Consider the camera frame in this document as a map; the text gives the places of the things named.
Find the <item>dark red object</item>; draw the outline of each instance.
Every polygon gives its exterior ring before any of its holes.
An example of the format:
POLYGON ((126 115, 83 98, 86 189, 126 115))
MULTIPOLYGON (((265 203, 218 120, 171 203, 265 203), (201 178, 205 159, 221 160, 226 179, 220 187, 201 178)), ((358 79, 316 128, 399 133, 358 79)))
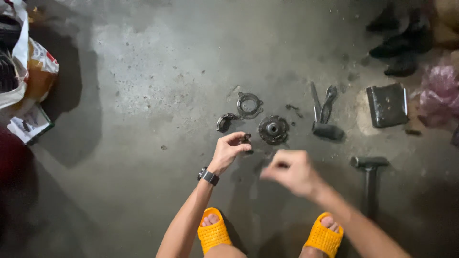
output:
POLYGON ((22 171, 30 160, 31 151, 16 135, 0 127, 0 184, 22 171))

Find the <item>wristwatch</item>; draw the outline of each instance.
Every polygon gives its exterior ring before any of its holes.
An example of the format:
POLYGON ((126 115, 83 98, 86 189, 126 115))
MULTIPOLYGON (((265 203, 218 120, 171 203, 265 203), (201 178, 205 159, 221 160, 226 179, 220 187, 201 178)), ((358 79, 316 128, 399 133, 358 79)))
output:
POLYGON ((215 175, 212 172, 207 171, 207 167, 204 167, 201 169, 198 175, 198 181, 204 179, 205 181, 211 183, 212 185, 216 186, 218 183, 218 180, 220 179, 217 175, 215 175))

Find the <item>concrete floor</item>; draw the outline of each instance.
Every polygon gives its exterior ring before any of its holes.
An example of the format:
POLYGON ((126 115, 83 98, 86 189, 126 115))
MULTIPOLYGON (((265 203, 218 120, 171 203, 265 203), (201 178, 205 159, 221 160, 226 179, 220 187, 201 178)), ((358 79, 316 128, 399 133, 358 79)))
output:
MULTIPOLYGON (((307 150, 356 206, 364 175, 349 158, 387 157, 392 166, 380 173, 378 224, 416 257, 458 256, 459 159, 451 134, 429 130, 416 138, 400 127, 371 127, 363 89, 394 81, 380 61, 361 64, 381 42, 364 27, 384 2, 35 2, 53 17, 31 35, 61 65, 59 84, 43 104, 56 126, 31 147, 36 174, 11 191, 3 257, 155 255, 222 136, 217 118, 236 111, 238 91, 264 101, 263 113, 230 129, 251 132, 255 153, 235 161, 209 205, 223 211, 249 257, 295 257, 322 212, 258 180, 277 148, 307 150), (321 99, 330 84, 339 86, 330 123, 346 131, 344 143, 310 133, 310 82, 321 99), (297 124, 286 145, 271 147, 256 135, 271 114, 297 124)), ((191 257, 201 255, 196 239, 191 257)), ((340 257, 355 256, 344 244, 340 257)))

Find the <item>right hand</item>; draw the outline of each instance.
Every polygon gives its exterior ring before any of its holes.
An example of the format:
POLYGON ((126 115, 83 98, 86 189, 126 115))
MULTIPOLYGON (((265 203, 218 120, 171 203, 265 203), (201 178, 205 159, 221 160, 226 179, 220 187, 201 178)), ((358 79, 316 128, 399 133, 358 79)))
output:
POLYGON ((260 178, 277 181, 296 196, 312 200, 327 186, 312 167, 306 151, 278 150, 260 178))

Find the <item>yellow slipper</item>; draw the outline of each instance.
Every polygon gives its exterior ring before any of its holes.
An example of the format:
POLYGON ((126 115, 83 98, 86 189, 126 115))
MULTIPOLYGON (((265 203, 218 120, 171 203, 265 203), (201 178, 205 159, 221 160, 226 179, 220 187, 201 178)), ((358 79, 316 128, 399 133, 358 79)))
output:
POLYGON ((314 222, 308 241, 304 246, 317 248, 328 255, 330 258, 335 258, 338 247, 343 239, 344 230, 338 226, 338 233, 324 227, 320 222, 325 217, 331 217, 331 213, 322 213, 314 222))
POLYGON ((202 251, 206 254, 210 248, 218 244, 232 245, 228 231, 226 230, 225 222, 222 214, 216 208, 207 208, 202 215, 201 222, 198 228, 198 237, 201 240, 202 251), (202 223, 205 217, 211 213, 218 216, 218 222, 207 227, 203 227, 202 223))

